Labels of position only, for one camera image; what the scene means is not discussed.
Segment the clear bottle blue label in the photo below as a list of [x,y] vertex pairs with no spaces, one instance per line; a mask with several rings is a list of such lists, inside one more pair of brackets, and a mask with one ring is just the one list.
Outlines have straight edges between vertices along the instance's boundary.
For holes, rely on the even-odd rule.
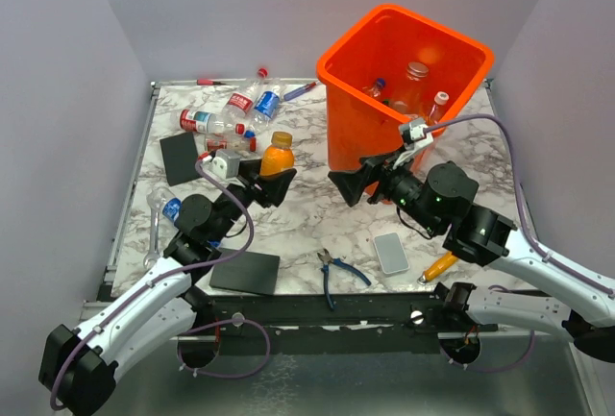
[[265,130],[278,113],[285,85],[271,83],[261,93],[252,109],[251,128],[256,134]]

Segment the red cap clear bottle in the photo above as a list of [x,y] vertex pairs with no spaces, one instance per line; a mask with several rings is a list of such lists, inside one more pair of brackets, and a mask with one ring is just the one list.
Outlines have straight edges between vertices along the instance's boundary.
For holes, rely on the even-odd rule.
[[254,137],[248,138],[242,135],[207,135],[204,145],[207,151],[226,149],[235,152],[254,153],[257,149],[257,141]]

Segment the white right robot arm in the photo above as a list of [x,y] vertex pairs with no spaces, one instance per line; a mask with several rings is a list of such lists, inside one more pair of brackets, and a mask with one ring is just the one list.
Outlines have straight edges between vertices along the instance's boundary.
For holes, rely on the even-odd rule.
[[391,202],[428,235],[443,236],[444,248],[460,260],[507,273],[545,294],[498,292],[467,282],[438,284],[441,318],[449,329],[509,325],[538,330],[613,362],[614,281],[544,246],[531,246],[513,221],[475,204],[479,185],[454,162],[435,165],[420,181],[381,155],[364,159],[356,171],[332,171],[328,177],[348,206],[373,185],[369,203]]

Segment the small orange juice bottle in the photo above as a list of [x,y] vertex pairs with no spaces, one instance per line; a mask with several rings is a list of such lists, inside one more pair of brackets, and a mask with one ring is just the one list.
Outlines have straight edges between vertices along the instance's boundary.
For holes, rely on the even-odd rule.
[[272,133],[271,144],[265,149],[259,174],[269,177],[294,167],[292,134],[282,131]]

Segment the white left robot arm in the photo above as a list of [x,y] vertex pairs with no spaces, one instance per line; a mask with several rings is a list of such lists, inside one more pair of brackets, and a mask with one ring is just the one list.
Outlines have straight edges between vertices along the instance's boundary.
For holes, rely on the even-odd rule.
[[176,234],[138,282],[79,326],[60,325],[50,332],[38,380],[49,390],[53,410],[92,415],[125,374],[165,341],[232,323],[216,315],[212,298],[196,284],[215,265],[246,252],[240,247],[223,254],[219,245],[239,218],[253,238],[249,206],[279,206],[297,174],[289,168],[262,176],[260,166],[258,159],[241,161],[236,183],[221,186],[216,200],[187,196],[175,220]]

